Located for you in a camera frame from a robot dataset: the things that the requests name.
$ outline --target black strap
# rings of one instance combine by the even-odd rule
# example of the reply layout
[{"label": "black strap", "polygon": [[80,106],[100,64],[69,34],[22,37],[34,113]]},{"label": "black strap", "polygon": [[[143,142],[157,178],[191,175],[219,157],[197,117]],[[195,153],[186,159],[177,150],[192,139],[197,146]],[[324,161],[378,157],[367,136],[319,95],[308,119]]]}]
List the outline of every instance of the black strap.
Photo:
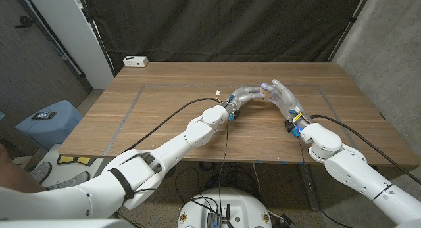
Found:
[{"label": "black strap", "polygon": [[134,197],[134,191],[132,190],[129,181],[127,181],[124,175],[117,168],[111,168],[108,171],[111,172],[117,178],[118,182],[120,182],[121,186],[123,186],[123,189],[126,192],[126,195],[124,196],[124,202],[132,199]]}]

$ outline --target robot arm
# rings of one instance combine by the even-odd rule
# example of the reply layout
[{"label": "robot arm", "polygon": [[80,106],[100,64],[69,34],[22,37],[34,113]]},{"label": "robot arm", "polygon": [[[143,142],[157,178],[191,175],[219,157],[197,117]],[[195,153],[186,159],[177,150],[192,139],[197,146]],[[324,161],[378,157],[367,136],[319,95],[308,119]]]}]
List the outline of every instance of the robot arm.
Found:
[{"label": "robot arm", "polygon": [[209,142],[223,124],[251,99],[264,98],[260,88],[240,88],[230,100],[192,121],[187,129],[155,150],[132,149],[113,159],[102,174],[80,185],[39,193],[0,187],[0,219],[107,218],[122,204],[135,208],[148,198],[166,173],[191,149]]},{"label": "robot arm", "polygon": [[269,100],[292,122],[294,135],[312,143],[309,154],[323,163],[334,179],[370,199],[397,225],[421,219],[420,201],[380,175],[361,152],[342,143],[337,134],[314,123],[288,88],[278,80],[273,80],[273,85],[263,83],[262,88],[271,92]]}]

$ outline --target table leg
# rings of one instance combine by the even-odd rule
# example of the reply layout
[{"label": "table leg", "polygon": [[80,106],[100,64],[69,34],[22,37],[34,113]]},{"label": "table leg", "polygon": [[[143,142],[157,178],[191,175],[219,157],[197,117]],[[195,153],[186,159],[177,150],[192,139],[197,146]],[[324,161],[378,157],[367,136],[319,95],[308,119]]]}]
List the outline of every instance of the table leg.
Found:
[{"label": "table leg", "polygon": [[318,205],[317,194],[314,189],[313,178],[311,176],[311,171],[309,165],[301,164],[298,165],[300,170],[301,177],[303,178],[305,190],[307,192],[307,198],[310,202],[310,209],[313,211],[318,211],[320,209]]}]

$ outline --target wire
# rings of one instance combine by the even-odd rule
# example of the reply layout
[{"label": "wire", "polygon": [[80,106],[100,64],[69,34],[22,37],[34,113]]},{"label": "wire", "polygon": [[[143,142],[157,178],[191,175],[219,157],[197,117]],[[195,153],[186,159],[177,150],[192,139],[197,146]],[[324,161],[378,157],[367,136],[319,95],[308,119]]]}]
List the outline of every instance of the wire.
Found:
[{"label": "wire", "polygon": [[196,203],[197,205],[202,206],[202,207],[204,207],[204,208],[208,209],[209,211],[211,211],[211,212],[215,213],[216,215],[219,215],[219,216],[220,216],[220,214],[219,214],[218,212],[215,212],[212,208],[206,207],[205,205],[200,204],[200,203],[198,203],[198,202],[196,202],[196,201],[194,201],[194,200],[190,200],[190,201],[192,201],[192,202]]},{"label": "wire", "polygon": [[155,190],[158,190],[158,189],[155,189],[155,188],[139,189],[139,190],[134,191],[134,194],[137,194],[137,193],[143,192],[143,191],[155,191]]},{"label": "wire", "polygon": [[120,208],[117,210],[117,215],[119,216],[119,217],[123,217],[123,219],[125,219],[126,221],[128,221],[130,224],[132,224],[134,227],[137,227],[137,228],[145,228],[145,226],[144,225],[142,225],[142,224],[140,224],[140,223],[133,223],[133,222],[131,222],[127,217],[125,217],[125,216],[123,216],[122,214],[120,214]]},{"label": "wire", "polygon": [[[178,179],[178,177],[183,173],[183,172],[185,172],[186,170],[195,170],[196,171],[196,178],[197,178],[197,187],[199,188],[199,195],[201,196],[201,198],[204,198],[204,196],[201,194],[201,190],[202,190],[202,188],[200,188],[200,184],[199,184],[199,172],[197,171],[197,169],[196,168],[192,168],[192,167],[189,167],[189,168],[186,168],[186,169],[184,169],[184,170],[182,170],[182,171],[180,171],[179,173],[178,173],[178,175],[176,176],[176,180],[174,181],[174,184],[175,184],[175,186],[176,186],[176,191],[177,191],[177,194],[178,194],[178,196],[180,197],[180,199],[182,200],[182,202],[183,202],[183,205],[184,204],[186,204],[186,202],[184,202],[184,199],[183,199],[183,197],[181,196],[181,194],[180,194],[180,192],[179,192],[179,190],[178,190],[178,187],[177,187],[177,179]],[[206,200],[206,202],[208,203],[208,205],[212,208],[212,205],[209,203],[209,201],[205,198],[205,200]]]},{"label": "wire", "polygon": [[[256,179],[257,179],[257,185],[259,185],[259,195],[260,195],[260,197],[262,197],[262,194],[260,193],[260,192],[261,192],[261,189],[260,189],[259,177],[257,176],[257,172],[256,172],[255,163],[253,163],[253,169],[254,169],[254,171],[255,171],[255,175],[256,175]],[[269,210],[268,210],[268,212],[269,212],[269,214],[273,215],[274,217],[279,218],[282,222],[284,222],[284,221],[285,221],[285,219],[284,219],[284,218],[282,218],[282,217],[281,217],[281,216],[279,216],[279,215],[276,215],[274,212],[271,212],[271,211],[269,211]]]},{"label": "wire", "polygon": [[274,217],[277,217],[277,218],[281,219],[281,221],[282,221],[282,222],[284,222],[284,221],[285,221],[285,219],[284,219],[282,216],[276,215],[274,212],[271,212],[271,211],[269,211],[269,210],[268,210],[268,212],[269,212],[269,214],[270,214],[270,215],[272,215],[272,216],[274,216]]},{"label": "wire", "polygon": [[[310,190],[313,190],[313,189],[312,189],[312,187],[311,187],[311,183],[310,183],[310,181],[309,181],[309,173],[308,173],[308,171],[307,171],[307,167],[306,167],[305,160],[304,160],[304,150],[303,150],[303,145],[301,144],[301,140],[300,140],[300,138],[299,138],[299,137],[297,137],[297,139],[298,139],[298,142],[299,142],[299,144],[300,144],[300,148],[301,148],[301,157],[302,157],[302,159],[303,159],[304,169],[305,169],[305,173],[306,173],[306,175],[307,175],[307,180],[308,180],[308,183],[309,183],[309,186],[310,186]],[[333,218],[331,218],[330,216],[328,216],[328,215],[324,212],[324,210],[322,209],[322,207],[320,206],[320,202],[318,201],[318,197],[317,197],[317,195],[316,195],[316,199],[317,199],[317,204],[318,204],[318,206],[319,206],[320,210],[322,211],[322,213],[323,213],[323,214],[324,214],[327,218],[329,218],[331,221],[333,221],[334,223],[336,223],[336,224],[338,224],[338,225],[340,225],[340,226],[343,226],[343,227],[346,227],[346,228],[352,228],[352,227],[347,226],[347,225],[344,225],[344,224],[342,224],[342,223],[340,223],[340,222],[338,222],[338,221],[334,220],[334,219],[333,219]]]},{"label": "wire", "polygon": [[229,121],[229,120],[226,122],[225,153],[224,153],[224,159],[222,160],[221,170],[219,171],[219,182],[218,182],[219,206],[221,207],[221,217],[222,217],[222,203],[221,203],[221,174],[222,174],[222,168],[224,167],[224,162],[225,162],[226,148],[228,147],[228,123],[230,123],[230,121]]},{"label": "wire", "polygon": [[335,122],[335,123],[339,124],[340,126],[342,126],[346,129],[348,129],[349,131],[353,132],[356,136],[358,136],[361,140],[363,140],[366,144],[368,144],[368,146],[372,147],[372,149],[374,149],[376,152],[378,152],[380,155],[382,155],[386,160],[388,160],[390,163],[392,163],[394,166],[396,166],[398,169],[400,169],[403,173],[405,173],[407,176],[409,176],[411,179],[415,180],[418,184],[421,185],[421,180],[419,180],[419,178],[413,176],[413,174],[411,174],[407,170],[403,169],[402,166],[400,166],[398,163],[396,163],[392,158],[390,158],[388,155],[386,155],[384,152],[382,152],[380,149],[378,149],[376,146],[374,146],[372,143],[370,143],[369,140],[365,139],[361,134],[359,134],[357,131],[355,131],[351,127],[345,125],[342,122],[339,122],[335,119],[332,119],[330,117],[323,116],[323,115],[318,115],[318,114],[311,115],[310,118],[312,118],[312,119],[324,118],[324,119],[330,120],[332,122]]},{"label": "wire", "polygon": [[215,199],[213,199],[213,198],[209,198],[209,197],[199,197],[199,198],[192,198],[191,200],[199,200],[199,199],[210,199],[210,200],[212,200],[215,204],[216,204],[216,213],[218,213],[219,212],[219,207],[218,207],[218,203],[215,201]]},{"label": "wire", "polygon": [[257,172],[256,172],[256,167],[255,167],[255,163],[253,163],[253,169],[255,171],[255,175],[256,175],[256,180],[257,180],[257,185],[259,186],[259,195],[260,198],[262,198],[262,190],[260,189],[260,182],[259,182],[259,177],[257,177]]},{"label": "wire", "polygon": [[213,97],[205,97],[205,98],[201,98],[201,99],[196,99],[193,100],[187,104],[185,104],[184,106],[182,106],[180,109],[178,109],[177,111],[175,111],[174,113],[171,114],[171,116],[169,116],[167,119],[165,119],[161,124],[159,124],[155,129],[152,129],[152,131],[150,131],[147,135],[143,136],[139,141],[137,141],[136,143],[134,143],[132,146],[130,146],[129,148],[127,148],[126,150],[124,150],[124,152],[133,149],[134,147],[136,147],[138,144],[140,144],[143,140],[145,140],[146,138],[148,138],[149,136],[151,136],[151,134],[153,134],[156,130],[158,130],[162,125],[164,125],[167,121],[169,121],[169,119],[171,119],[173,116],[175,116],[177,113],[179,113],[181,110],[183,110],[185,107],[189,106],[190,104],[196,103],[198,101],[203,101],[203,100],[213,100],[216,101],[218,104],[220,104],[220,101],[218,99],[215,99]]}]

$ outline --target black cable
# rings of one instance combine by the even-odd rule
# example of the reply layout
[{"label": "black cable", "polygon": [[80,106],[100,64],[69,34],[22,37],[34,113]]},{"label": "black cable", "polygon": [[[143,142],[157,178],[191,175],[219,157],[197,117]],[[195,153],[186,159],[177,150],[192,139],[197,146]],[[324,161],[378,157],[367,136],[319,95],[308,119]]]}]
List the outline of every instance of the black cable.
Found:
[{"label": "black cable", "polygon": [[225,153],[224,153],[224,159],[222,160],[221,170],[219,171],[219,182],[218,182],[219,206],[221,207],[221,217],[222,217],[222,203],[221,203],[221,174],[222,174],[222,168],[224,167],[224,162],[225,162],[226,148],[228,147],[228,123],[230,123],[230,121],[229,121],[229,120],[226,122]]},{"label": "black cable", "polygon": [[[212,162],[212,166],[209,167],[212,170],[212,176],[215,176],[215,171],[217,172],[216,176],[219,176],[219,170],[220,169],[219,168],[217,169],[216,166],[217,165],[221,165],[221,164],[222,163]],[[259,188],[258,188],[257,183],[256,183],[255,179],[253,178],[253,176],[251,176],[250,173],[247,173],[247,171],[244,169],[244,167],[243,166],[239,166],[237,163],[235,163],[235,166],[234,167],[233,166],[230,166],[230,169],[231,169],[231,171],[223,171],[222,172],[222,174],[224,174],[224,173],[227,174],[226,175],[226,180],[228,180],[228,177],[231,174],[233,174],[235,181],[238,181],[238,179],[236,179],[236,177],[238,176],[238,174],[244,174],[244,175],[246,175],[248,177],[248,179],[251,180],[251,188],[252,188],[252,190],[250,191],[249,190],[250,188],[246,188],[245,189],[245,188],[239,186],[236,182],[234,184],[231,184],[228,181],[228,182],[225,182],[225,184],[226,185],[229,185],[231,187],[235,187],[237,189],[241,189],[242,191],[247,191],[249,194],[253,194],[253,196],[255,198],[257,198],[257,199],[259,199],[261,201],[261,197],[259,195]]]},{"label": "black cable", "polygon": [[382,152],[380,149],[378,149],[376,146],[374,146],[372,143],[370,143],[370,141],[368,141],[367,139],[365,139],[361,134],[359,134],[357,131],[355,131],[351,127],[345,125],[342,122],[339,122],[339,121],[337,121],[335,119],[332,119],[330,117],[323,116],[323,115],[318,115],[318,114],[311,115],[310,118],[312,118],[312,119],[315,119],[315,118],[324,118],[324,119],[330,120],[332,122],[335,122],[335,123],[339,124],[340,126],[344,127],[345,129],[348,129],[349,131],[353,132],[357,137],[359,137],[366,144],[368,144],[368,146],[372,147],[372,149],[374,149],[376,152],[378,152],[380,155],[382,155],[386,160],[388,160],[390,163],[392,163],[394,166],[396,166],[398,169],[400,169],[403,173],[405,173],[407,176],[409,176],[411,179],[415,180],[418,184],[421,185],[421,180],[419,180],[419,178],[413,176],[413,174],[411,174],[407,170],[403,169],[402,166],[400,166],[398,163],[396,163],[392,158],[390,158],[388,155],[386,155],[384,152]]},{"label": "black cable", "polygon": [[[176,180],[174,181],[174,184],[175,184],[175,187],[176,187],[176,191],[177,191],[177,194],[178,194],[178,196],[180,197],[180,199],[182,200],[182,202],[183,202],[183,205],[184,204],[186,204],[186,202],[184,202],[184,199],[183,199],[183,197],[181,196],[181,194],[180,194],[180,191],[178,190],[178,187],[177,187],[177,179],[178,179],[178,177],[183,173],[183,172],[185,172],[186,170],[195,170],[196,171],[196,178],[197,178],[197,187],[199,188],[199,195],[201,196],[201,198],[204,198],[204,196],[201,194],[201,190],[202,190],[202,188],[200,188],[200,184],[199,184],[199,172],[197,171],[197,169],[196,168],[192,168],[192,167],[189,167],[189,168],[186,168],[186,169],[184,169],[184,170],[182,170],[182,171],[180,171],[179,173],[178,173],[178,175],[176,176]],[[210,204],[210,202],[205,198],[205,200],[206,200],[206,202],[208,203],[208,205],[212,208],[212,205]]]},{"label": "black cable", "polygon": [[[306,173],[306,175],[307,175],[307,178],[309,178],[309,174],[308,174],[308,172],[307,172],[307,167],[306,167],[306,165],[305,165],[305,160],[304,160],[304,150],[303,150],[303,145],[301,144],[301,140],[300,140],[300,138],[299,138],[299,137],[297,137],[297,139],[298,139],[298,142],[300,143],[300,148],[301,148],[301,157],[303,158],[303,164],[304,164],[305,173]],[[328,215],[324,212],[324,210],[322,209],[322,207],[320,206],[320,202],[319,202],[318,197],[317,197],[316,187],[314,187],[314,192],[316,193],[317,204],[318,204],[318,206],[319,206],[320,210],[322,211],[322,213],[323,213],[323,214],[324,214],[327,218],[329,218],[331,221],[333,221],[334,223],[336,223],[336,224],[338,224],[338,225],[340,225],[340,226],[343,226],[343,227],[346,227],[346,228],[352,228],[352,227],[350,227],[350,226],[348,226],[348,225],[345,225],[345,224],[342,224],[342,223],[340,223],[340,222],[338,222],[338,221],[334,220],[334,219],[333,219],[333,218],[331,218],[330,216],[328,216]]]},{"label": "black cable", "polygon": [[151,134],[153,134],[156,130],[158,130],[163,124],[165,124],[167,121],[169,121],[169,119],[171,119],[173,116],[175,116],[177,113],[179,113],[181,110],[183,110],[185,107],[187,107],[188,105],[192,104],[192,103],[196,103],[198,101],[203,101],[203,100],[213,100],[216,101],[218,104],[220,104],[220,101],[218,99],[215,99],[213,97],[205,97],[205,98],[201,98],[201,99],[196,99],[193,100],[187,104],[185,104],[184,106],[182,106],[180,109],[178,109],[177,111],[175,111],[174,113],[171,114],[171,116],[169,116],[167,119],[165,119],[161,124],[159,124],[155,129],[152,129],[152,131],[150,131],[147,135],[143,136],[143,138],[141,138],[139,141],[137,141],[136,143],[134,143],[132,146],[130,146],[129,148],[127,148],[126,150],[124,150],[124,152],[133,149],[134,147],[136,147],[138,144],[140,144],[143,140],[145,140],[146,138],[148,138],[149,136],[151,136]]},{"label": "black cable", "polygon": [[119,216],[119,217],[123,217],[123,219],[125,219],[126,221],[128,221],[130,224],[132,224],[134,227],[137,227],[137,228],[145,228],[145,226],[144,225],[142,225],[142,224],[140,224],[140,223],[133,223],[133,222],[131,222],[127,217],[125,217],[125,216],[123,216],[122,214],[120,214],[120,209],[118,209],[117,210],[117,215]]},{"label": "black cable", "polygon": [[209,211],[211,211],[211,212],[215,213],[216,215],[219,215],[219,216],[220,216],[220,214],[219,214],[218,212],[215,212],[212,208],[206,207],[205,205],[200,204],[200,203],[198,203],[198,202],[196,202],[196,201],[194,201],[194,200],[190,200],[190,201],[192,201],[192,202],[196,203],[197,205],[202,206],[202,207],[204,207],[204,208],[208,209]]},{"label": "black cable", "polygon": [[139,190],[134,191],[134,194],[137,194],[138,192],[142,192],[142,191],[155,191],[155,190],[158,190],[158,189],[155,189],[155,188],[139,189]]},{"label": "black cable", "polygon": [[216,213],[218,213],[219,212],[219,207],[218,207],[218,203],[215,201],[215,199],[213,199],[213,198],[209,198],[209,197],[199,197],[199,198],[192,198],[191,200],[199,200],[199,199],[209,199],[209,200],[212,200],[215,204],[216,204]]}]

